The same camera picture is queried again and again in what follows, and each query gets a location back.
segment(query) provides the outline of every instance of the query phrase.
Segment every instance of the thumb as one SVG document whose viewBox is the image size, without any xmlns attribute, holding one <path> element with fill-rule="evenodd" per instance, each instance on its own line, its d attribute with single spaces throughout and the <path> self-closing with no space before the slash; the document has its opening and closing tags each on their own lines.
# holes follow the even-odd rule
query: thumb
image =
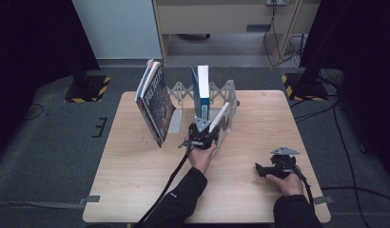
<svg viewBox="0 0 390 228">
<path fill-rule="evenodd" d="M 277 184 L 279 184 L 282 181 L 282 179 L 279 179 L 271 174 L 266 174 L 266 178 L 274 183 L 277 183 Z"/>
</svg>

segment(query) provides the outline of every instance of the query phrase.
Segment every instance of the black sleeve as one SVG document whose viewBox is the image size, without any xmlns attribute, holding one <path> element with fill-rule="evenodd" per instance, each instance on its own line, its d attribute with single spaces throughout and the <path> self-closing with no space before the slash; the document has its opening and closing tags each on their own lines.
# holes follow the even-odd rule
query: black sleeve
<svg viewBox="0 0 390 228">
<path fill-rule="evenodd" d="M 189 169 L 177 187 L 165 195 L 142 228 L 182 227 L 184 220 L 193 214 L 206 185 L 206 177 L 201 171 L 193 167 Z"/>
<path fill-rule="evenodd" d="M 322 224 L 303 195 L 280 197 L 276 200 L 273 214 L 276 228 L 322 227 Z"/>
</svg>

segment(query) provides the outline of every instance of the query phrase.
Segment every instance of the person's right hand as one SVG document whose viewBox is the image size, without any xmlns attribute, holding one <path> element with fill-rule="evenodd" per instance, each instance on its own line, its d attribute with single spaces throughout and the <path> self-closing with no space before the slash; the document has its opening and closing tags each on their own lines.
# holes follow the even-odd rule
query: person's right hand
<svg viewBox="0 0 390 228">
<path fill-rule="evenodd" d="M 278 184 L 285 197 L 303 195 L 302 180 L 294 173 L 289 174 L 285 179 L 280 179 L 270 174 L 267 174 L 266 178 Z"/>
</svg>

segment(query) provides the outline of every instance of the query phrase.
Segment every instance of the wall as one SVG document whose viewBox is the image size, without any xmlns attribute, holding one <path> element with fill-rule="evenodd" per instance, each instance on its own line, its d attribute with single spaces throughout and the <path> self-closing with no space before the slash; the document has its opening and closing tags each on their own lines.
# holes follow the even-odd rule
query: wall
<svg viewBox="0 0 390 228">
<path fill-rule="evenodd" d="M 161 59 L 150 0 L 72 0 L 97 59 Z"/>
</svg>

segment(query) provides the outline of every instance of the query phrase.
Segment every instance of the desk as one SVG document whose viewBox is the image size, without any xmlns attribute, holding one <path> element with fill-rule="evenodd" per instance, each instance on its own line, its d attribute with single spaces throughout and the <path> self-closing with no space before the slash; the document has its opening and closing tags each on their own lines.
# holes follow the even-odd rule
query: desk
<svg viewBox="0 0 390 228">
<path fill-rule="evenodd" d="M 207 172 L 208 185 L 195 213 L 186 222 L 273 222 L 273 205 L 281 195 L 273 183 L 258 176 L 254 163 L 270 164 L 270 150 L 282 145 L 301 152 L 298 165 L 313 197 L 322 195 L 287 100 L 281 91 L 236 91 L 241 102 Z M 134 92 L 123 94 L 108 136 L 83 219 L 87 222 L 137 222 L 159 197 L 185 153 L 177 146 L 193 120 L 192 102 L 184 101 L 181 133 L 168 134 L 163 148 L 151 138 L 134 103 Z M 190 168 L 187 161 L 171 184 L 174 188 Z M 316 206 L 321 222 L 330 220 L 326 204 Z"/>
<path fill-rule="evenodd" d="M 245 33 L 247 26 L 267 28 L 273 8 L 262 0 L 152 0 L 159 40 L 166 61 L 171 34 Z M 308 33 L 321 0 L 289 0 L 277 6 L 275 31 L 266 33 L 267 46 L 281 62 L 294 33 Z"/>
</svg>

